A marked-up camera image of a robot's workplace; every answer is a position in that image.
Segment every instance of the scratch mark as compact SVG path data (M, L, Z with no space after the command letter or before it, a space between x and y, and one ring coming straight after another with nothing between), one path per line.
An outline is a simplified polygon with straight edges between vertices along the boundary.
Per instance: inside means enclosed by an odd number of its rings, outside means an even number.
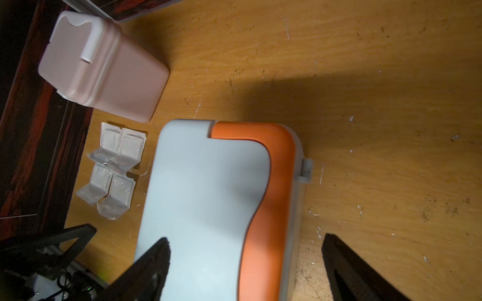
M196 109L196 113L194 114L194 119L196 119L196 115L198 114L199 108L201 107L201 101L202 101L202 98L199 99L199 104L198 104L198 108Z
M33 213L33 214L24 214L24 215L6 216L6 217L0 217L0 220L13 219L13 218L16 218L16 217L35 216L35 215L37 215L37 214L36 214L36 213Z
M321 185L321 181L323 180L323 168L325 167L325 163L322 162L321 163L321 177L320 177L320 185Z
M286 20L286 16L284 17L284 23L286 24L286 35L288 36L288 40L290 40L290 33L288 31L288 21Z
M311 283L308 281L308 278L306 278L305 275L303 275L303 277L305 278L306 282L308 282L309 286L311 286L311 288L313 289L313 291L315 292L315 294L318 296L318 299L321 300L321 297L320 295L318 295L318 293L316 292L315 288L311 285Z
M144 172L143 174L139 175L139 177L144 177L145 175L147 175L147 172L149 171L150 163L151 163L151 161L149 161L149 165L147 166L146 172Z
M312 213L312 212L311 212L311 209L308 209L308 213L309 213L312 217L314 217L315 219L319 219L319 218L320 218L320 214L314 214L314 213Z

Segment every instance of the black cable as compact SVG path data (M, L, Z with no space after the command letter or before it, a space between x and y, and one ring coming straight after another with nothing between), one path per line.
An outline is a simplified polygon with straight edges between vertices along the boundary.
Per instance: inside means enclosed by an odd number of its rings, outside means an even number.
M62 284L60 283L60 278L62 277L62 275L65 275L64 285L62 285ZM68 289L68 287L69 287L70 284L72 283L72 275L71 275L69 272L67 272L67 271L65 271L65 273L63 273L62 275L60 275L60 277L57 278L57 286L60 288L60 291L58 291L58 292L50 295L50 296L47 297L47 298L43 298L43 299L41 299L41 300L39 300L39 301L50 301L52 298L55 298L56 296L58 296L58 295L61 294L61 293L65 293L65 292L69 293L69 292L70 292L70 290Z
M66 270L66 271L65 271L64 287L63 287L64 291L62 292L62 301L64 301L65 290L66 290L66 288L67 288L67 275L70 275L70 273L67 272L67 270Z

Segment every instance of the white plastic packet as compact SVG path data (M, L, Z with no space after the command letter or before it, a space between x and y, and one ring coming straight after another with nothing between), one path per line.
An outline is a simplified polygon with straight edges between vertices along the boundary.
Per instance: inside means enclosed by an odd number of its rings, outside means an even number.
M110 192L106 199L97 203L97 211L110 220L118 219L131 207L135 181L125 175L114 173Z
M79 189L76 194L89 205L93 205L109 192L113 174L114 172L110 168L95 164L90 182Z
M115 172L125 174L141 161L146 144L146 134L131 129L122 129L120 142L117 155L107 163L107 166Z
M100 147L87 156L94 162L106 164L117 156L122 137L121 128L102 122L100 132Z

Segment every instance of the wood grain surface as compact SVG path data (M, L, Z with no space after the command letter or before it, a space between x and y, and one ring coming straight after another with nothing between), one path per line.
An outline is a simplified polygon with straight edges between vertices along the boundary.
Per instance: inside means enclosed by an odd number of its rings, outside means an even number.
M112 282L132 264L166 122L278 122L315 162L294 300L331 298L317 227L410 299L480 300L481 1L184 0L123 28L171 75L149 123L94 110L84 153L103 121L148 137L119 220L72 199L66 226L98 229L87 267ZM93 165L82 157L76 190Z

